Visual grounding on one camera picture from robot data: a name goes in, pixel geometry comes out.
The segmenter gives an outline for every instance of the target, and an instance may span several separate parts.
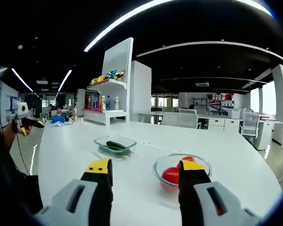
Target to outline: blue box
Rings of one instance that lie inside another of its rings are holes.
[[[63,115],[52,116],[51,117],[51,121],[52,121],[52,123],[56,123],[58,121],[60,121],[61,123],[64,123],[65,122],[65,117]]]

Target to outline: floor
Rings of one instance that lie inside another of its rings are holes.
[[[11,147],[10,154],[15,164],[22,172],[28,175],[38,174],[39,149],[42,133],[43,129],[33,128],[29,137],[19,135],[19,145],[16,138]],[[265,159],[276,178],[280,179],[283,175],[283,148],[272,141],[267,150],[258,151],[258,153]],[[280,185],[283,189],[283,181],[280,182]]]

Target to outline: window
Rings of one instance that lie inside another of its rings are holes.
[[[250,108],[254,112],[259,112],[259,89],[251,90],[250,92]]]
[[[179,99],[173,99],[173,107],[178,107]]]
[[[152,103],[152,107],[155,106],[155,98],[154,97],[151,97],[151,103]]]
[[[276,94],[274,81],[263,86],[263,113],[276,115]]]
[[[163,105],[164,105],[164,98],[159,97],[158,98],[158,107],[163,107]]]
[[[42,100],[42,107],[48,107],[47,100]]]
[[[49,103],[52,105],[56,105],[56,100],[50,100]]]

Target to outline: ceiling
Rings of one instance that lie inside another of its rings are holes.
[[[125,21],[88,53],[83,50],[115,19],[149,0],[118,0],[61,5],[10,3],[0,9],[0,66],[14,68],[35,91],[56,91],[69,70],[62,92],[85,88],[101,74],[104,52],[134,38],[133,60],[152,68],[152,93],[238,92],[283,60],[260,50],[223,44],[202,44],[139,54],[181,43],[229,41],[267,49],[283,57],[283,5],[267,1],[273,16],[237,1],[174,0]],[[1,79],[20,92],[30,92],[8,69]],[[262,81],[269,82],[272,75]],[[48,80],[48,85],[37,84]],[[209,87],[197,87],[208,82]]]

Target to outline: drawer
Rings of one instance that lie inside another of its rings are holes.
[[[239,132],[239,127],[234,127],[234,126],[225,126],[224,127],[224,131],[225,132],[229,132],[229,133],[238,133]]]
[[[225,119],[209,119],[208,126],[224,126]]]
[[[239,126],[240,126],[240,120],[234,120],[234,119],[225,120],[225,127],[239,127]]]
[[[208,130],[211,130],[211,131],[223,131],[224,130],[224,126],[211,126],[211,125],[208,125]]]

